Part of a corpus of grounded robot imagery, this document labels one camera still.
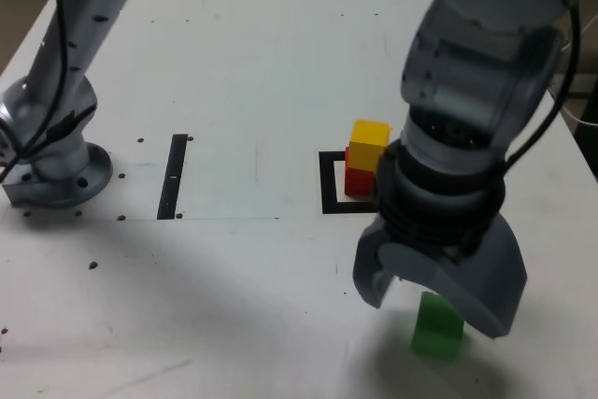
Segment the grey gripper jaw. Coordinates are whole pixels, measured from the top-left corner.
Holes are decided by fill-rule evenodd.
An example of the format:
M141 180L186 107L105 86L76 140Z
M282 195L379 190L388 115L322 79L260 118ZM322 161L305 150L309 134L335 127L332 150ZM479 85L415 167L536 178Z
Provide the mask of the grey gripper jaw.
M448 300L464 321L489 338L508 335L527 282L520 247L510 226L497 216L478 251L454 263L434 260L406 245L377 250L377 305L393 278L419 284Z
M352 278L362 299L379 309L396 276L392 268L391 253L397 246L382 218L375 218L359 238Z

